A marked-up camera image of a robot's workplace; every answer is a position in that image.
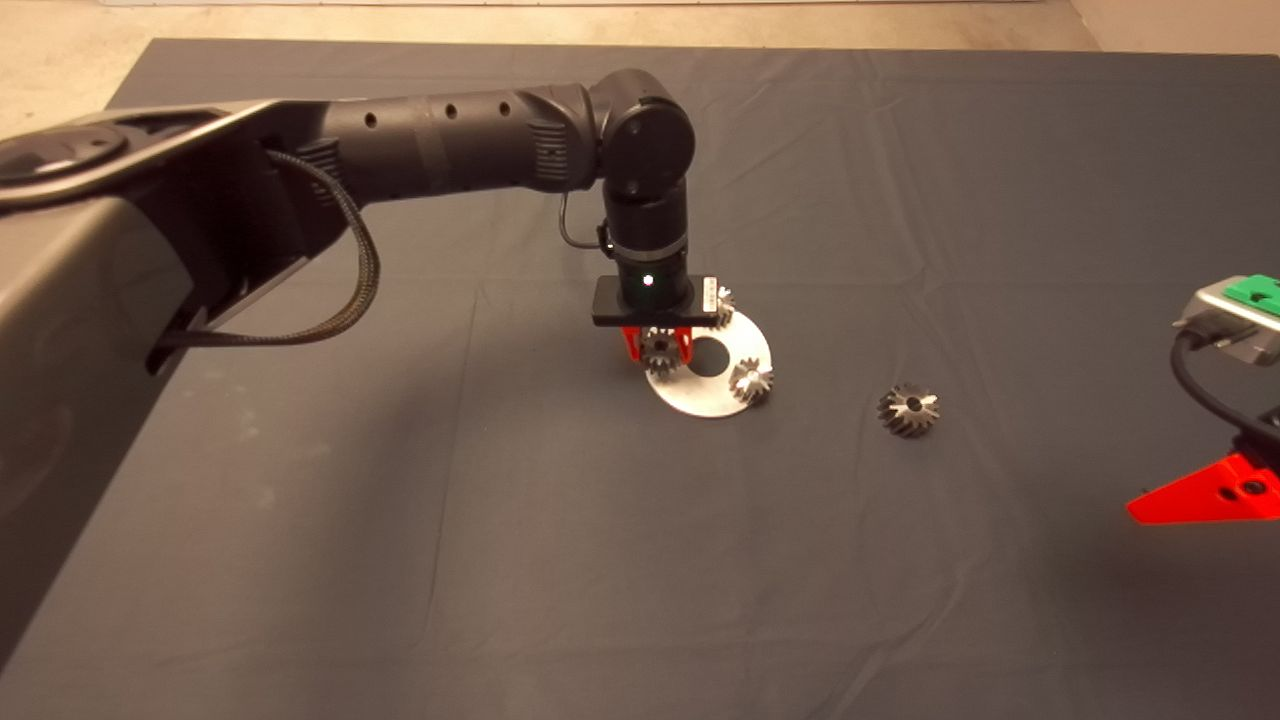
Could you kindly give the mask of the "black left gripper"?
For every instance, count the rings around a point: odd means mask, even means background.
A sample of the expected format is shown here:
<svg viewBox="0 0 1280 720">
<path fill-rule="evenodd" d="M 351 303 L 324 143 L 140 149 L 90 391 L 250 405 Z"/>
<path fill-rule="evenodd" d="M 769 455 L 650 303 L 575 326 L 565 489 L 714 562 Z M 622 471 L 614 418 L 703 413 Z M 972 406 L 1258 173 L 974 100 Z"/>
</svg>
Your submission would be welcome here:
<svg viewBox="0 0 1280 720">
<path fill-rule="evenodd" d="M 713 327 L 719 322 L 719 291 L 716 275 L 690 275 L 681 299 L 664 307 L 640 307 L 625 301 L 620 277 L 600 275 L 591 297 L 591 322 L 599 327 L 622 327 L 632 363 L 643 360 L 643 328 L 675 328 L 680 364 L 689 365 L 692 360 L 692 328 Z"/>
</svg>

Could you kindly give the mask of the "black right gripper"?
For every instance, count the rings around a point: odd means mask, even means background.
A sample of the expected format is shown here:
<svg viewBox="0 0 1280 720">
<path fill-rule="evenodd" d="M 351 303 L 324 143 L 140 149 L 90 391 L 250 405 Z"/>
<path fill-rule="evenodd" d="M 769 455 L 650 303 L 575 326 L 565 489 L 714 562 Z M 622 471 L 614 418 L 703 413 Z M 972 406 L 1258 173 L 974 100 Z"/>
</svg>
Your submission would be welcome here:
<svg viewBox="0 0 1280 720">
<path fill-rule="evenodd" d="M 1126 511 L 1144 525 L 1279 519 L 1279 406 L 1240 429 L 1240 452 L 1139 495 Z"/>
</svg>

